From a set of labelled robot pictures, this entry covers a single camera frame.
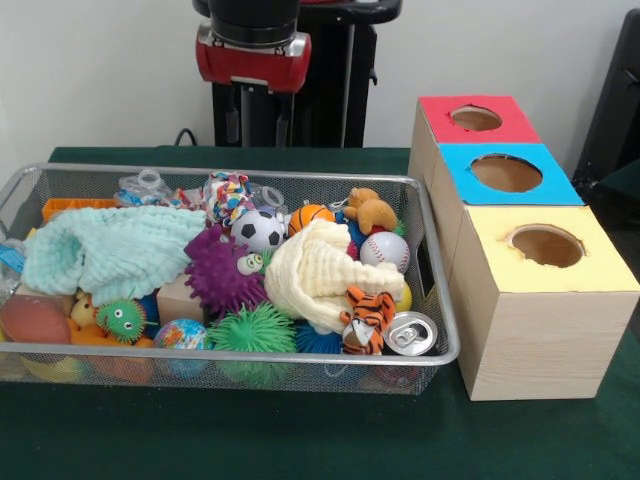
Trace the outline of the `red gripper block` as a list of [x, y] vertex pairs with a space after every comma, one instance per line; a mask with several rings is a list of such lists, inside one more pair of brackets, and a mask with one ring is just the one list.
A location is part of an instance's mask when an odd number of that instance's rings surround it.
[[245, 48], [234, 46], [214, 34], [210, 25], [198, 28], [195, 55], [199, 73], [206, 82], [228, 87], [225, 122], [226, 140], [241, 144], [241, 92], [234, 83], [264, 86], [278, 93], [275, 146], [290, 143], [293, 94], [303, 87], [312, 54], [311, 36], [298, 32], [282, 47]]

